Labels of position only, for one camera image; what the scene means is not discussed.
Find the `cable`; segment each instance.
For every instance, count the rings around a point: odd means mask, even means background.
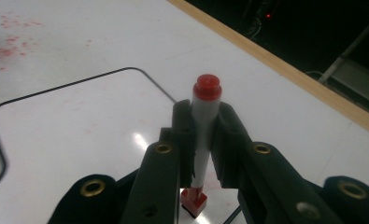
[[[261,23],[261,20],[258,17],[255,18],[255,21],[257,21],[257,23],[258,23],[257,31],[254,33],[254,35],[252,35],[251,37],[248,37],[248,39],[254,38],[261,31],[261,28],[263,26],[263,24]]]
[[[237,217],[237,215],[242,211],[240,208],[240,205],[237,206],[237,208],[233,211],[233,213],[227,218],[227,220],[224,221],[223,224],[230,224],[234,219]]]
[[[96,78],[99,78],[99,77],[105,77],[105,76],[109,76],[109,75],[113,75],[113,74],[116,74],[116,73],[119,73],[121,71],[125,71],[125,70],[136,70],[140,73],[142,73],[146,78],[149,79],[149,81],[151,81],[161,92],[163,92],[173,103],[176,103],[177,101],[173,98],[173,96],[171,96],[166,90],[164,90],[149,74],[147,74],[145,71],[139,69],[139,68],[136,68],[136,67],[125,67],[125,68],[122,68],[122,69],[118,69],[118,70],[114,70],[114,71],[111,71],[111,72],[108,72],[108,73],[104,73],[102,75],[98,75],[98,76],[95,76],[95,77],[88,77],[88,78],[85,78],[85,79],[82,79],[80,81],[76,81],[76,82],[72,82],[72,83],[68,83],[68,84],[65,84],[63,86],[60,86],[60,87],[55,87],[55,88],[51,88],[49,90],[45,90],[45,91],[40,91],[40,92],[37,92],[37,93],[33,93],[33,94],[30,94],[30,95],[26,95],[26,96],[22,96],[22,97],[19,97],[19,98],[16,98],[16,99],[13,99],[13,100],[9,100],[9,101],[5,101],[3,102],[2,104],[0,104],[0,106],[3,106],[3,105],[7,105],[7,104],[10,104],[10,103],[14,103],[14,102],[17,102],[17,101],[20,101],[20,100],[24,100],[24,99],[27,99],[27,98],[30,98],[30,97],[33,97],[33,96],[37,96],[37,95],[41,95],[43,93],[47,93],[47,92],[50,92],[50,91],[57,91],[59,89],[63,89],[63,88],[66,88],[66,87],[70,87],[70,86],[74,86],[76,84],[79,84],[79,83],[82,83],[82,82],[86,82],[86,81],[89,81],[89,80],[92,80],[92,79],[96,79]],[[1,145],[0,145],[0,162],[1,162],[1,172],[0,172],[0,181],[1,179],[4,177],[4,175],[6,174],[7,172],[7,167],[8,167],[8,164],[7,164],[7,159],[6,159],[6,155],[4,153],[4,150],[2,149]]]

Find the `marker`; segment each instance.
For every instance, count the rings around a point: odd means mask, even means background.
[[[182,206],[193,217],[198,217],[206,207],[207,197],[202,190],[221,92],[220,80],[210,74],[199,76],[193,86],[192,117],[196,135],[194,177],[191,188],[184,189],[180,198]]]

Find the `black line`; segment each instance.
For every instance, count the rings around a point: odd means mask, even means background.
[[[237,208],[233,211],[233,213],[227,218],[227,220],[224,221],[224,224],[230,224],[236,217],[237,215],[242,211],[242,209],[240,208],[240,205],[237,206]]]
[[[3,106],[3,105],[7,105],[7,104],[11,104],[11,103],[14,103],[14,102],[17,102],[17,101],[20,101],[20,100],[24,100],[24,99],[27,99],[27,98],[30,98],[30,97],[34,97],[34,96],[37,96],[37,95],[40,95],[40,94],[44,94],[44,93],[47,93],[47,92],[50,92],[50,91],[57,91],[59,89],[63,89],[63,88],[66,88],[66,87],[70,87],[70,86],[74,86],[76,84],[79,84],[79,83],[82,83],[82,82],[86,82],[86,81],[89,81],[89,80],[93,80],[93,79],[96,79],[96,78],[99,78],[99,77],[105,77],[105,76],[108,76],[108,75],[112,75],[112,74],[115,74],[115,73],[119,73],[119,72],[122,72],[122,71],[125,71],[125,70],[136,70],[136,71],[139,71],[140,73],[142,73],[146,78],[149,79],[149,81],[151,81],[161,92],[163,92],[167,98],[169,98],[173,103],[176,103],[177,101],[169,94],[167,93],[167,91],[165,91],[154,79],[152,79],[152,77],[149,76],[149,74],[147,74],[145,71],[139,69],[139,68],[136,68],[136,67],[125,67],[125,68],[122,68],[122,69],[118,69],[118,70],[115,70],[115,71],[111,71],[111,72],[107,72],[107,73],[104,73],[102,75],[98,75],[98,76],[95,76],[95,77],[89,77],[89,78],[85,78],[85,79],[82,79],[80,81],[76,81],[76,82],[72,82],[72,83],[69,83],[69,84],[65,84],[63,86],[59,86],[59,87],[55,87],[55,88],[52,88],[52,89],[48,89],[48,90],[45,90],[45,91],[40,91],[40,92],[37,92],[37,93],[33,93],[33,94],[30,94],[30,95],[26,95],[26,96],[22,96],[22,97],[19,97],[19,98],[16,98],[16,99],[13,99],[13,100],[9,100],[9,101],[5,101],[3,102],[2,104],[0,104],[0,107]],[[8,167],[8,162],[7,162],[7,159],[6,159],[6,156],[4,154],[4,151],[3,149],[1,148],[0,146],[0,160],[3,164],[2,166],[2,171],[0,173],[0,181],[1,179],[4,177],[5,173],[7,172],[7,167]]]

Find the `red marker tip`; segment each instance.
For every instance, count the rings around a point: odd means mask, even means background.
[[[221,97],[220,80],[213,75],[204,74],[198,77],[193,86],[193,93],[199,99],[213,101]]]

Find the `red marker cap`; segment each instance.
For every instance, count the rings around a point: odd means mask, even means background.
[[[201,188],[184,189],[181,192],[180,202],[185,210],[187,210],[193,218],[196,218],[205,209],[207,204],[207,196],[202,192]]]
[[[213,101],[221,97],[220,80],[213,75],[204,74],[198,77],[193,85],[193,94],[199,99]]]

